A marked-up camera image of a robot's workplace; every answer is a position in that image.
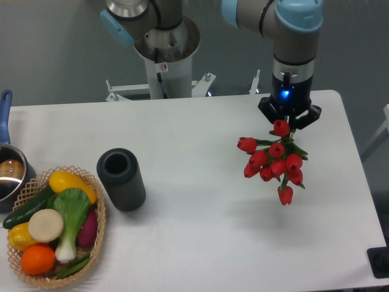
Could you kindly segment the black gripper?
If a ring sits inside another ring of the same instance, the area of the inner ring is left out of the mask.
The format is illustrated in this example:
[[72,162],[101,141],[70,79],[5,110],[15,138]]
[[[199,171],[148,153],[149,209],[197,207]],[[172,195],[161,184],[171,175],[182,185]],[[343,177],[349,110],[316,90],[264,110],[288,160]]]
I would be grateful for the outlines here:
[[293,129],[297,130],[306,128],[319,120],[322,113],[319,106],[310,106],[312,79],[312,61],[305,64],[286,64],[274,61],[272,95],[261,98],[258,109],[270,123],[284,120],[284,115],[299,116],[308,110],[305,115],[296,118],[292,126]]

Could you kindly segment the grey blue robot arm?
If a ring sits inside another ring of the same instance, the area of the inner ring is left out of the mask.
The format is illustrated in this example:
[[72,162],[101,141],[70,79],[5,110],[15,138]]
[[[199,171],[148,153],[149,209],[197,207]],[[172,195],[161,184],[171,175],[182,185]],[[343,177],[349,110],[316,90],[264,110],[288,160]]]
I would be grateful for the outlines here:
[[[301,130],[319,119],[311,102],[321,1],[222,1],[224,19],[274,44],[272,91],[259,102],[269,122],[288,121]],[[124,46],[143,58],[152,99],[191,97],[192,58],[200,43],[197,25],[181,1],[107,1],[100,20]]]

